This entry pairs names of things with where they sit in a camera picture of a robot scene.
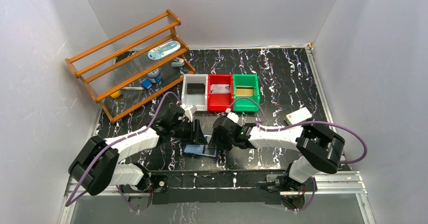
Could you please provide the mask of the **blue card holder wallet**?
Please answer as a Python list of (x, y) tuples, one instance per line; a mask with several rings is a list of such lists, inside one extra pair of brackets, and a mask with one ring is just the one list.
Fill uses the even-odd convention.
[(219, 151), (216, 147), (208, 146), (208, 145), (199, 145), (199, 144), (190, 144), (189, 140), (182, 140), (184, 144), (184, 153), (185, 154), (193, 154), (197, 156), (205, 156), (211, 158), (217, 158)]

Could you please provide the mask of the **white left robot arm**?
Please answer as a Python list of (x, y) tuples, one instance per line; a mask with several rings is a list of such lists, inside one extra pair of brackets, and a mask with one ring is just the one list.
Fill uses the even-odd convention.
[(88, 139), (71, 163), (68, 173), (92, 196), (109, 186), (129, 185), (139, 192), (151, 187), (151, 173), (137, 164), (121, 164), (123, 159), (179, 139), (188, 144), (207, 144), (198, 120), (194, 119), (195, 105), (173, 106), (151, 127), (103, 139), (99, 135)]

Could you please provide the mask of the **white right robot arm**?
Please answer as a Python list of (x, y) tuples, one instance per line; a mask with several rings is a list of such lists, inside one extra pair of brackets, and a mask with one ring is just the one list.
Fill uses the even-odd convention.
[(238, 124), (219, 117), (213, 124), (209, 146), (218, 150), (284, 148), (300, 152), (288, 165), (283, 177), (267, 177), (264, 188), (272, 192), (298, 191), (317, 173), (338, 171), (345, 140), (326, 122), (305, 120), (287, 127), (267, 127), (257, 123)]

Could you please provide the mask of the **gold credit card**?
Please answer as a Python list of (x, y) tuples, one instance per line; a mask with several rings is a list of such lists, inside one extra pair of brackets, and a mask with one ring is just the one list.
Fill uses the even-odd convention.
[(254, 95), (254, 88), (252, 86), (237, 86), (235, 89), (235, 95), (239, 97), (251, 97)]

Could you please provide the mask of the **white VIP card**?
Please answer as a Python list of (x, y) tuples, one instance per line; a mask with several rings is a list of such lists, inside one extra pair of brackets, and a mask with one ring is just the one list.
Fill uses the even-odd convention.
[(210, 93), (211, 94), (229, 94), (230, 84), (212, 84), (210, 86)]

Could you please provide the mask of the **red plastic bin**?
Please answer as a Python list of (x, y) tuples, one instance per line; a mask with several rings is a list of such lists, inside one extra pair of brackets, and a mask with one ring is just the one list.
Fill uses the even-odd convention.
[[(212, 93), (215, 85), (229, 86), (226, 93)], [(232, 74), (209, 74), (208, 75), (208, 95), (207, 95), (207, 110), (208, 111), (225, 111), (234, 100), (233, 95), (233, 76)]]

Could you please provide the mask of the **white plastic bin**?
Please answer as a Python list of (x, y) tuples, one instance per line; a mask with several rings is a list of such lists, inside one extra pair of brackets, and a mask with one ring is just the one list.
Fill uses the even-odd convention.
[[(188, 83), (205, 84), (205, 94), (187, 94)], [(186, 105), (195, 105), (197, 111), (207, 111), (208, 74), (185, 74), (183, 79), (181, 100)]]

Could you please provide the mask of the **small blue box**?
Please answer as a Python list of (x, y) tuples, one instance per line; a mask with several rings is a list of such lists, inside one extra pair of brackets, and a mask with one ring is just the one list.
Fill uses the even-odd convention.
[(148, 80), (148, 79), (144, 79), (144, 80), (140, 83), (140, 85), (142, 86), (142, 88), (143, 88), (144, 90), (148, 90), (148, 89), (150, 89), (150, 88), (152, 87), (152, 82), (151, 82), (150, 80)]

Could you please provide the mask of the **green plastic bin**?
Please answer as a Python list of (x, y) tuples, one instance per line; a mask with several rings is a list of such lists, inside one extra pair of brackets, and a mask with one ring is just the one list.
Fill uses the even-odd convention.
[[(252, 86), (254, 95), (251, 97), (236, 96), (237, 86)], [(259, 80), (257, 74), (233, 74), (233, 95), (234, 100), (239, 99), (233, 105), (236, 112), (258, 112), (260, 103)]]

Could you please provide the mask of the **white marker pen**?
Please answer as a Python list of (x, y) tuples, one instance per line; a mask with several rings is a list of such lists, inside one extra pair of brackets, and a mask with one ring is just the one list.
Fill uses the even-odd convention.
[(133, 87), (133, 86), (127, 86), (121, 88), (121, 90), (145, 90), (143, 87)]

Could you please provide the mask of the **yellow small block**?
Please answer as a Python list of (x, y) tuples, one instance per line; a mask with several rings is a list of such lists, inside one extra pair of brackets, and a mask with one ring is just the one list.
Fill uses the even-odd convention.
[(113, 98), (113, 99), (116, 99), (116, 98), (120, 97), (121, 95), (122, 95), (121, 91), (120, 91), (120, 90), (118, 90), (118, 91), (113, 92), (113, 93), (110, 95), (110, 97), (111, 97), (111, 98)]

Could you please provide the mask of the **pale green tape dispenser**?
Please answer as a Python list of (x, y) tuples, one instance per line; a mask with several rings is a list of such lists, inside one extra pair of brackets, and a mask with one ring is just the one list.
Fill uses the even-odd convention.
[(184, 64), (185, 64), (184, 59), (183, 58), (179, 58), (179, 57), (174, 58), (174, 60), (171, 62), (171, 66), (174, 67), (174, 68), (176, 68), (176, 67), (182, 67), (182, 66), (184, 66)]

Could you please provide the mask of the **white box with red logo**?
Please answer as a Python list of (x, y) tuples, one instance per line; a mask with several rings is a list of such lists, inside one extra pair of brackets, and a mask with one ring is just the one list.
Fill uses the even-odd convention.
[(307, 119), (312, 119), (312, 113), (306, 108), (300, 108), (292, 113), (285, 116), (284, 121), (287, 125), (294, 125), (300, 122), (304, 122)]

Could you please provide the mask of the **orange wooden shelf rack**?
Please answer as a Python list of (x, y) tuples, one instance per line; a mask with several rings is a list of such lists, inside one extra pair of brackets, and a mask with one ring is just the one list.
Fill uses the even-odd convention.
[[(189, 46), (176, 30), (180, 25), (179, 17), (173, 11), (166, 10), (99, 45), (66, 58), (65, 62), (108, 119), (115, 123), (180, 84), (185, 74), (196, 73), (186, 59)], [(180, 42), (180, 49), (160, 60), (148, 58), (147, 53), (151, 49), (169, 41)], [(184, 59), (184, 66), (171, 66), (176, 57)], [(162, 74), (159, 84), (152, 84), (148, 90), (121, 90), (127, 86), (142, 87), (140, 83), (148, 79), (147, 74), (156, 68)], [(118, 90), (122, 95), (111, 98), (110, 95)]]

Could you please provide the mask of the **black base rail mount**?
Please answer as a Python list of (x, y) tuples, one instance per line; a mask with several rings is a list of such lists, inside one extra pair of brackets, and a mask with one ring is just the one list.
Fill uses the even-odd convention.
[(294, 183), (284, 170), (152, 171), (141, 190), (125, 185), (119, 190), (138, 208), (137, 198), (148, 197), (149, 205), (261, 202), (300, 211), (318, 187), (314, 177)]

